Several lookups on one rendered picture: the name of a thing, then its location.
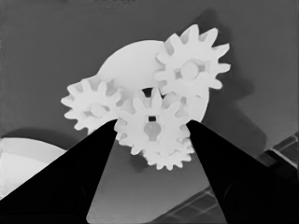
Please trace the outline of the white round carrier with pins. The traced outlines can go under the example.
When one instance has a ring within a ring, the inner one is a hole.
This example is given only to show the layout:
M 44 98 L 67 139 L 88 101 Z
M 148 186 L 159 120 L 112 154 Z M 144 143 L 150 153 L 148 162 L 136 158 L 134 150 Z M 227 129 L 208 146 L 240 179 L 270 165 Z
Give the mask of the white round carrier with pins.
M 123 103 L 121 109 L 131 104 L 136 91 L 142 91 L 146 97 L 151 98 L 152 90 L 157 89 L 162 98 L 170 93 L 175 95 L 181 101 L 183 112 L 189 119 L 201 121 L 206 113 L 209 93 L 189 97 L 178 96 L 172 91 L 163 93 L 164 81 L 157 81 L 153 77 L 155 72 L 163 68 L 155 58 L 160 51 L 165 51 L 162 41 L 145 40 L 129 44 L 110 55 L 100 67 L 98 75 L 102 81 L 113 80 L 117 88 L 124 89 L 123 95 L 128 100 Z

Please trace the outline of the large thick white disc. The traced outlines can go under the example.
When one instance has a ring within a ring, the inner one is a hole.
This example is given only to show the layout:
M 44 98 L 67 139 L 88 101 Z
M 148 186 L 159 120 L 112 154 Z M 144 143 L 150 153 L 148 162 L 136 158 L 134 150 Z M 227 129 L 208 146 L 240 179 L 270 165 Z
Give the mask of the large thick white disc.
M 40 140 L 0 138 L 0 200 L 62 155 L 62 148 Z

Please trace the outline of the small white toothed gear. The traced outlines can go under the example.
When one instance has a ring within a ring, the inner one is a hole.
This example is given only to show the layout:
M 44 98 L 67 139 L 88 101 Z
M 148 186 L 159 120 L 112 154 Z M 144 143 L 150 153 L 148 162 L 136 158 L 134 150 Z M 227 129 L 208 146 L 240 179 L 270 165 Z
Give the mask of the small white toothed gear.
M 148 165 L 153 165 L 157 170 L 165 168 L 172 171 L 175 167 L 181 169 L 184 162 L 191 161 L 193 153 L 191 140 L 182 138 L 147 148 L 142 155 L 147 160 Z
M 222 88 L 218 75 L 228 72 L 231 65 L 219 59 L 230 50 L 230 44 L 214 46 L 218 34 L 217 28 L 201 34 L 199 26 L 193 24 L 181 36 L 172 34 L 167 38 L 165 51 L 155 56 L 163 68 L 153 75 L 155 80 L 164 81 L 163 93 L 202 96 L 210 89 Z
M 121 109 L 117 102 L 121 99 L 121 89 L 117 89 L 112 94 L 108 94 L 109 80 L 101 81 L 97 88 L 92 87 L 89 79 L 83 78 L 79 85 L 71 84 L 67 87 L 69 94 L 61 99 L 61 103 L 69 107 L 64 114 L 66 119 L 75 119 L 76 131 L 87 130 L 91 134 L 107 122 L 117 119 Z
M 120 110 L 115 131 L 119 143 L 129 146 L 132 154 L 179 157 L 189 150 L 189 121 L 181 101 L 172 93 L 162 98 L 160 91 L 153 89 L 148 98 L 136 91 L 131 104 Z

